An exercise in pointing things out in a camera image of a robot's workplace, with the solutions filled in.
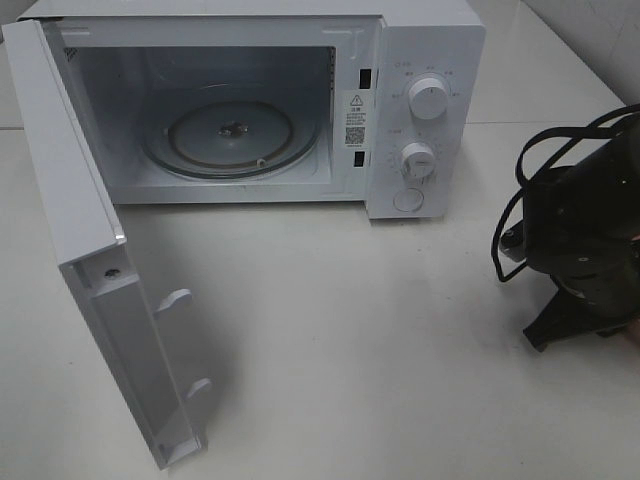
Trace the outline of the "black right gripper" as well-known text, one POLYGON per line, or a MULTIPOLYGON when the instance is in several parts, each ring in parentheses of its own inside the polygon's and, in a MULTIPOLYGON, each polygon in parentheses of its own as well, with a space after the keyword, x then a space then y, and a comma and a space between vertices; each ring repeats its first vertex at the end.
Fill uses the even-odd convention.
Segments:
POLYGON ((552 281, 556 294, 523 330, 539 352, 581 335, 610 336, 639 318, 639 273, 633 269, 552 281))

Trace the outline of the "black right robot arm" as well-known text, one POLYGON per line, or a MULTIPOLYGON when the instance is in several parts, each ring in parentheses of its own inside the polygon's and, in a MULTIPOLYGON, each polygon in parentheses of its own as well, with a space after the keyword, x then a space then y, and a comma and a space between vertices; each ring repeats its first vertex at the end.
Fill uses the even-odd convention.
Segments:
POLYGON ((528 267, 557 287, 524 330, 536 350, 638 319, 638 138, 614 139, 578 164, 531 182, 523 229, 528 267))

